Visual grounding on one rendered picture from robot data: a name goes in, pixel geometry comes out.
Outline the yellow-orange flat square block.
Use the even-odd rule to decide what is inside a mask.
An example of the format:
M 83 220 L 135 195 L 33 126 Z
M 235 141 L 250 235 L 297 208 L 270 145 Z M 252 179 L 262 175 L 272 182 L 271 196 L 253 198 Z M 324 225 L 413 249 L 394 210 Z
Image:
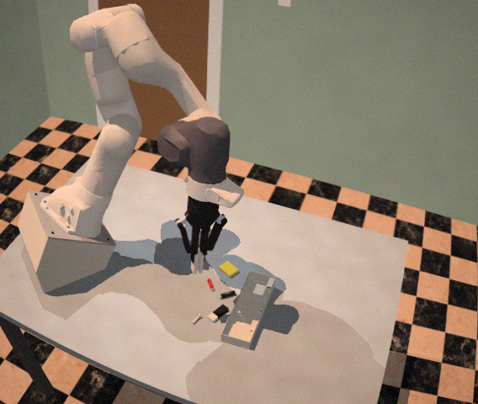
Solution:
M 221 266 L 219 266 L 219 270 L 221 270 L 224 274 L 226 274 L 229 278 L 236 274 L 239 269 L 233 266 L 231 263 L 226 261 Z

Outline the grey rack of three bins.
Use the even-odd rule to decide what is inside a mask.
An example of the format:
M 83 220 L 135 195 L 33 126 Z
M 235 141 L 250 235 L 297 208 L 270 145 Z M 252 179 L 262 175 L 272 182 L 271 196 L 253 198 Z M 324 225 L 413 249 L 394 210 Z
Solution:
M 221 342 L 246 349 L 251 347 L 273 292 L 275 278 L 249 270 L 233 313 L 229 315 L 221 333 Z

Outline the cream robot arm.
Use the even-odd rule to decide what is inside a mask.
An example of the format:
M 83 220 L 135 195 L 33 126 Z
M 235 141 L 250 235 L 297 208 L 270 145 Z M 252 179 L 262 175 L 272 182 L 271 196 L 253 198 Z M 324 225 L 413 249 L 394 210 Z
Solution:
M 238 204 L 244 190 L 226 176 L 229 128 L 180 64 L 161 49 L 140 6 L 126 4 L 83 16 L 73 21 L 70 41 L 85 53 L 88 80 L 104 127 L 83 176 L 42 199 L 43 211 L 69 234 L 96 237 L 101 233 L 104 213 L 142 128 L 128 78 L 167 89 L 188 116 L 161 128 L 157 137 L 160 155 L 188 169 L 187 194 L 227 208 Z

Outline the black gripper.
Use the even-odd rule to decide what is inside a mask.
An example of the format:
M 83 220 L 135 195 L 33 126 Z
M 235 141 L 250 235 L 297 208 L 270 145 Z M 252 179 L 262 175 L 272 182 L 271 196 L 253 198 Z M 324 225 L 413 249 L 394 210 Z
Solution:
M 198 201 L 189 196 L 187 211 L 185 212 L 184 217 L 175 220 L 179 230 L 181 230 L 185 250 L 187 253 L 191 253 L 191 269 L 193 274 L 197 274 L 197 269 L 200 274 L 203 273 L 205 255 L 207 255 L 207 251 L 212 251 L 214 249 L 220 232 L 223 226 L 227 223 L 225 215 L 220 214 L 218 209 L 218 204 Z M 191 246 L 189 245 L 189 238 L 185 229 L 187 225 L 186 222 L 192 226 Z M 213 225 L 209 236 L 210 227 L 214 222 L 215 224 Z

